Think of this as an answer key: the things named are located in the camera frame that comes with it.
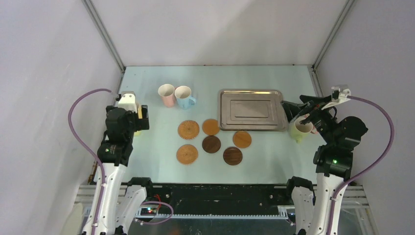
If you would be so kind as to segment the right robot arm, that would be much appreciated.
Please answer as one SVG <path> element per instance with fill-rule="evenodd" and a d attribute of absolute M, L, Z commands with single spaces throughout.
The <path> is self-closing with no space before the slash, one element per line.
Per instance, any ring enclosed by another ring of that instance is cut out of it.
<path fill-rule="evenodd" d="M 291 130 L 300 134 L 318 133 L 325 141 L 318 147 L 317 187 L 307 179 L 293 176 L 287 181 L 285 200 L 295 206 L 296 234 L 336 235 L 342 199 L 351 177 L 353 150 L 368 131 L 363 121 L 349 116 L 341 121 L 330 113 L 330 97 L 301 95 L 301 104 L 282 101 Z"/>

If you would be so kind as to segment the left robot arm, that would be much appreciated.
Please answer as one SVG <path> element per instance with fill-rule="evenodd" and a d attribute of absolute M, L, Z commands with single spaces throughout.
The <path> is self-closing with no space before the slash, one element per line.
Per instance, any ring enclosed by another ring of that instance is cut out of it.
<path fill-rule="evenodd" d="M 141 203 L 154 200 L 155 191 L 149 187 L 150 178 L 132 178 L 119 205 L 118 197 L 123 176 L 133 151 L 136 131 L 148 130 L 148 107 L 137 111 L 106 107 L 106 131 L 97 151 L 101 162 L 95 196 L 89 218 L 82 229 L 84 235 L 125 235 Z"/>

